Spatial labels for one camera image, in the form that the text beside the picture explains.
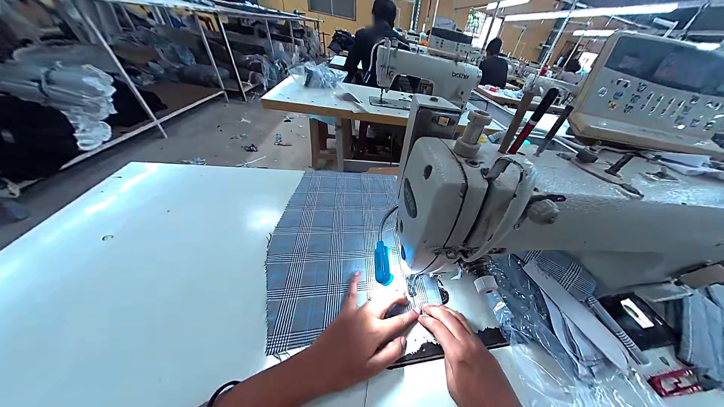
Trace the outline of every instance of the white table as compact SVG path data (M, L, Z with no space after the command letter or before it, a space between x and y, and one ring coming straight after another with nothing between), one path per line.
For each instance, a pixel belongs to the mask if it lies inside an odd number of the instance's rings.
M336 95L349 92L354 95L360 104L352 101L340 100ZM335 138L337 139L336 155L322 153L321 147L326 144L326 125L320 125L317 118L310 117L310 143L312 152L312 167L316 168L317 159L334 158L340 171L364 172L370 167L381 167L383 162L351 159L351 143L353 134L352 120L361 122L379 123L383 125L406 126L410 112L408 110L393 109L389 107L372 106L369 102L371 96L379 96L380 89L351 83L340 83L336 89L306 88L289 76L277 86L261 97L261 105L265 109L281 110L284 112L297 112L314 114L317 116L334 117L337 121ZM390 91L390 98L410 98L409 93ZM468 103L468 109L475 106ZM460 116L456 126L457 132L465 131L468 125L468 112ZM486 127L487 134L502 130L496 124Z
M197 406L273 364L266 237L301 176L131 163L0 251L0 406ZM480 327L490 311L471 298L450 305ZM493 354L529 397L511 349ZM719 396L671 405L720 406ZM453 402L433 361L312 404Z

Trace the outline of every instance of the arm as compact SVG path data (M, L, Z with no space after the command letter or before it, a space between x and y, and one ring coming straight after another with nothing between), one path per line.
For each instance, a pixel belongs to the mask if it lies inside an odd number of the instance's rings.
M357 307L359 279L357 272L340 314L309 348L236 385L214 407L299 406L367 380L401 357L401 335L420 313L382 319L393 304L407 302L404 295Z
M445 351L447 391L460 407L521 407L495 357L465 317L446 306L426 306L418 318Z

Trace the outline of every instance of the sewing machine light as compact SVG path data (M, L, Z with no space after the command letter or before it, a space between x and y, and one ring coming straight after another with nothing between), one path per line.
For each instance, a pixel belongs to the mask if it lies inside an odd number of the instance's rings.
M390 285L394 279L390 273L390 248L382 240L374 249L374 279L382 285Z

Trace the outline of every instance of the window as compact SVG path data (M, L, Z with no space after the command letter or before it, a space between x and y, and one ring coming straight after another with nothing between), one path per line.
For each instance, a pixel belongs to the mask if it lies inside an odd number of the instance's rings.
M357 0L309 0L309 11L357 20Z
M502 18L496 17L493 19L493 17L488 17L487 14L478 10L470 11L464 33L473 37L473 47L485 49L487 44L483 44L483 41L485 41L485 36L488 34L491 22L493 24L493 29L490 31L488 42L497 37L500 33Z

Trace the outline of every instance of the blue plaid fabric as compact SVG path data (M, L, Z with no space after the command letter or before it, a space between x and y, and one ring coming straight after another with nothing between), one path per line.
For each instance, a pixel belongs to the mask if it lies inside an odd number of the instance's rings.
M310 345L339 313L356 271L362 273L359 303L382 287L374 278L374 248L379 223L395 205L397 180L392 176L304 173L266 255L267 355ZM390 247L392 273L408 274L396 224L393 214L383 240ZM403 281L392 284L404 290ZM428 277L416 280L416 292L408 309L441 302L436 282Z

